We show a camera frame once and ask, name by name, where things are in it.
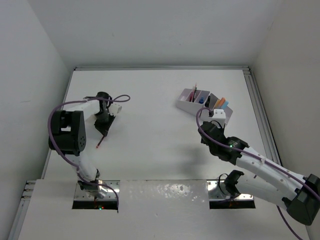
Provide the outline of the orange pink highlighter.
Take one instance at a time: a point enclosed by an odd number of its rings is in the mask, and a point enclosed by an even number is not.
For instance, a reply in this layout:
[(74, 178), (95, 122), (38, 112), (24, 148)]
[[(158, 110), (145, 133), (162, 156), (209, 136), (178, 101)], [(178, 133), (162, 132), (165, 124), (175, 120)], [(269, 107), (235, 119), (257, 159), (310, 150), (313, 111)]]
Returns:
[(213, 107), (213, 109), (218, 109), (219, 108), (219, 105), (220, 105), (220, 99), (218, 99)]

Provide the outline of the orange cap highlighter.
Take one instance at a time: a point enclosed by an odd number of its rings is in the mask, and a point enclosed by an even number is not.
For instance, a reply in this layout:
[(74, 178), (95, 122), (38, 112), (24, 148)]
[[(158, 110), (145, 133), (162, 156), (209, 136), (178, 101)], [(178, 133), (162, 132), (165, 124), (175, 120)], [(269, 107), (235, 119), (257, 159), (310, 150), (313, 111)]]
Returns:
[(216, 108), (217, 108), (217, 109), (221, 109), (222, 106), (224, 105), (225, 101), (226, 101), (226, 99), (225, 99), (224, 97), (222, 97), (222, 98), (219, 100)]

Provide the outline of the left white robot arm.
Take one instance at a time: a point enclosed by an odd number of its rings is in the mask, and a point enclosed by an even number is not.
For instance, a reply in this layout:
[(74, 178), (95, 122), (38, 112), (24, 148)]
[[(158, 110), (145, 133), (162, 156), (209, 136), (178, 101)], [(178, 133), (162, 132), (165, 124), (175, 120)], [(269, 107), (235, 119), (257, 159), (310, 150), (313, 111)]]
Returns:
[(66, 101), (56, 106), (47, 120), (48, 145), (75, 171), (82, 191), (103, 198), (113, 188), (104, 184), (100, 171), (86, 153), (86, 121), (94, 119), (93, 126), (104, 140), (121, 112), (120, 103), (131, 98), (127, 94), (111, 97), (104, 91), (81, 100)]

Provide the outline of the large black scissors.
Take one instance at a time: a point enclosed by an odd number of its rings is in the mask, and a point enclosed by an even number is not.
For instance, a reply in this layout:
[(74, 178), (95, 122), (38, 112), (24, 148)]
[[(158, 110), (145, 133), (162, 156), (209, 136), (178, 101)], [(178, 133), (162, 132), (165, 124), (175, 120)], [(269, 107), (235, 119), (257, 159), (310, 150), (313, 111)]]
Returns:
[(209, 96), (207, 97), (207, 100), (206, 100), (204, 106), (205, 106), (206, 108), (209, 108), (209, 107), (210, 107), (210, 102), (211, 102), (211, 96), (209, 95)]

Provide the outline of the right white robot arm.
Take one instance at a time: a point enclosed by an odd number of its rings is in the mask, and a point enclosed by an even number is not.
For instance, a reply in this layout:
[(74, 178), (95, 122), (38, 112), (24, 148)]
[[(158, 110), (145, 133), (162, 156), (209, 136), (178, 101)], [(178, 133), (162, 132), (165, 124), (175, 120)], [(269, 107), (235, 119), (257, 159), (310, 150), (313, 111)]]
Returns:
[(231, 195), (250, 194), (286, 210), (297, 222), (310, 226), (320, 210), (320, 178), (292, 172), (259, 154), (238, 137), (226, 137), (213, 121), (198, 128), (201, 143), (213, 156), (252, 173), (233, 170), (224, 186)]

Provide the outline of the blue highlighter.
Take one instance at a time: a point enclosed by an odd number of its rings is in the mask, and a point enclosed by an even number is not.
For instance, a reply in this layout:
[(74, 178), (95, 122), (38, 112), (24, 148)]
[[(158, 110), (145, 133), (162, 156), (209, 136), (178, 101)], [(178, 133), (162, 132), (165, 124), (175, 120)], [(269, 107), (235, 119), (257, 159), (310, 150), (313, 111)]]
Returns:
[(222, 110), (225, 110), (225, 109), (227, 108), (228, 104), (229, 104), (229, 102), (226, 100), (226, 101), (221, 105), (220, 108), (221, 108)]

